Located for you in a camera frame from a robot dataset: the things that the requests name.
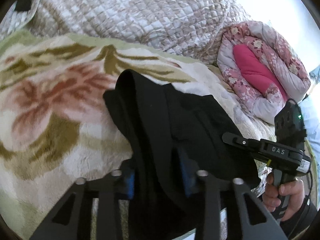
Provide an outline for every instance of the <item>pink floral comforter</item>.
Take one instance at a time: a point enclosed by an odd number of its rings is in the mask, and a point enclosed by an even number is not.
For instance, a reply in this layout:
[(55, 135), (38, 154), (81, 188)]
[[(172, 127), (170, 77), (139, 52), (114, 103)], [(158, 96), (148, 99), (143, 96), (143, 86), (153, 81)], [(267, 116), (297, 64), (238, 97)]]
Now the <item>pink floral comforter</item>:
[(285, 101), (274, 84), (261, 94), (243, 78), (233, 55), (233, 46), (239, 44), (247, 45), (275, 74), (288, 97), (297, 102), (304, 98), (311, 85), (308, 72), (283, 36), (268, 25), (248, 21), (225, 30), (217, 59), (225, 81), (253, 116), (273, 124)]

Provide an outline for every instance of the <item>white wall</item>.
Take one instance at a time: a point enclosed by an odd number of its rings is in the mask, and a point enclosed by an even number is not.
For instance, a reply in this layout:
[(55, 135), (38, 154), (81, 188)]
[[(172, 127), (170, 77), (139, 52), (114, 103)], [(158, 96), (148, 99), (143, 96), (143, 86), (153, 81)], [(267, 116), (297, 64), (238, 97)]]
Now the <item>white wall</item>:
[(320, 30), (301, 0), (238, 0), (254, 20), (271, 21), (307, 71), (320, 64)]

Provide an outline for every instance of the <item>black sleeve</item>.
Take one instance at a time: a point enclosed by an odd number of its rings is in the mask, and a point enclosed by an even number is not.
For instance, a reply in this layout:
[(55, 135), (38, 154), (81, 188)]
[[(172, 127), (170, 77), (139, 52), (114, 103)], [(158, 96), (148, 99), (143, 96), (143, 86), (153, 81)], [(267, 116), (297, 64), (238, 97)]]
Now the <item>black sleeve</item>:
[(310, 226), (318, 213), (311, 201), (309, 201), (308, 205), (308, 200), (309, 198), (305, 197), (300, 210), (295, 213), (292, 218), (280, 223), (280, 227), (289, 239), (294, 238), (297, 234)]

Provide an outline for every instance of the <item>red object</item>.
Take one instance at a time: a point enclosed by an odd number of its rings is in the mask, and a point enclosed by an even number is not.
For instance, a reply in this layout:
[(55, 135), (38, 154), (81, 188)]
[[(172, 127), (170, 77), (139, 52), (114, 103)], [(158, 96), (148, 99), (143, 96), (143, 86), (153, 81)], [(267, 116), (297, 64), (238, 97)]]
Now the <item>red object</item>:
[(279, 88), (284, 101), (287, 101), (287, 93), (276, 78), (276, 75), (267, 66), (260, 63), (254, 53), (245, 44), (235, 45), (233, 47), (233, 55), (242, 76), (250, 85), (264, 95), (270, 85), (274, 83)]

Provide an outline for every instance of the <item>device handle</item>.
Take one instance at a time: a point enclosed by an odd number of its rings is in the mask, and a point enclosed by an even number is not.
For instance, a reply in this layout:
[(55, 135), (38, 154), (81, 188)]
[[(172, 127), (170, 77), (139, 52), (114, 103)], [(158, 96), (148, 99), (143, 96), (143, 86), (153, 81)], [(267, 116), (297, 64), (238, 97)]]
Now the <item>device handle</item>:
[[(294, 181), (296, 179), (295, 176), (289, 175), (287, 173), (283, 173), (280, 170), (273, 169), (273, 185), (279, 188), (282, 184)], [(281, 219), (283, 218), (285, 211), (287, 210), (289, 200), (290, 200), (290, 195), (287, 196), (278, 196), (278, 198), (281, 201), (280, 206), (276, 208), (275, 211), (272, 212), (273, 217), (277, 220), (278, 223), (281, 222)]]

